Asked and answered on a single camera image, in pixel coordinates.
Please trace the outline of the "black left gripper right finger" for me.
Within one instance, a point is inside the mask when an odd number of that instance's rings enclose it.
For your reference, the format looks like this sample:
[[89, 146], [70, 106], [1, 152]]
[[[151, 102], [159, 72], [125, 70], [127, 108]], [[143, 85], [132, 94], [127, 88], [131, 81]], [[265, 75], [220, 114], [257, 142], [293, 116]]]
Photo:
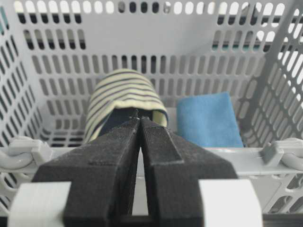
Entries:
[[200, 179], [236, 179], [228, 160], [142, 118], [148, 212], [159, 227], [202, 227]]

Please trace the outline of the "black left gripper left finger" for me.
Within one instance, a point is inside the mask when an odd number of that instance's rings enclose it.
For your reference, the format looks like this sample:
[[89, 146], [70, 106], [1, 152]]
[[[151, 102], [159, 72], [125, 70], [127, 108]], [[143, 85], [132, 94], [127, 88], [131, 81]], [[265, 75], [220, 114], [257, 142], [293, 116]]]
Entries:
[[130, 119], [38, 168], [33, 182], [71, 182], [63, 213], [66, 227], [109, 227], [131, 215], [139, 127], [139, 119]]

